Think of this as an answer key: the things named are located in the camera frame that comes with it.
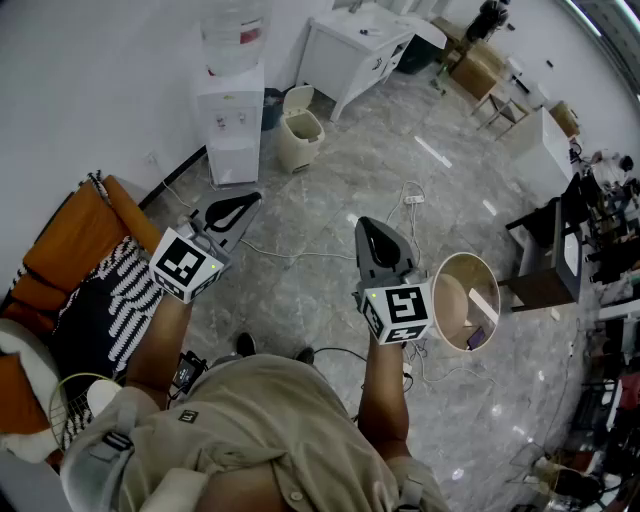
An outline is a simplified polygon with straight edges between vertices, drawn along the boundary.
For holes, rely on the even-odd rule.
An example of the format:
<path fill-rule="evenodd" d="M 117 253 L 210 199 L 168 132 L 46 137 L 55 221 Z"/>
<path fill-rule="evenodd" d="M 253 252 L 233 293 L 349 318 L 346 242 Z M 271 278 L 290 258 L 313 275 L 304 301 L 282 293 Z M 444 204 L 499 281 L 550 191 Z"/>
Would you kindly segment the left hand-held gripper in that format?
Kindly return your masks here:
<path fill-rule="evenodd" d="M 156 284 L 185 304 L 193 301 L 228 269 L 261 204 L 258 191 L 205 194 L 162 236 L 149 264 Z"/>

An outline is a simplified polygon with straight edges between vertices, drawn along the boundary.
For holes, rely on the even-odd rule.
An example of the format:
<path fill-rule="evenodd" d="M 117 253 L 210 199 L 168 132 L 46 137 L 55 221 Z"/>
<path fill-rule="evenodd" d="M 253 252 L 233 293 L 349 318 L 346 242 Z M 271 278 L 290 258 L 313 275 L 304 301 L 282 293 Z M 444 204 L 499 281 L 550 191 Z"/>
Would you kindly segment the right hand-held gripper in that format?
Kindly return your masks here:
<path fill-rule="evenodd" d="M 362 216 L 356 259 L 360 281 L 353 296 L 374 340 L 390 345 L 423 338 L 433 325 L 432 293 L 409 242 L 387 224 Z"/>

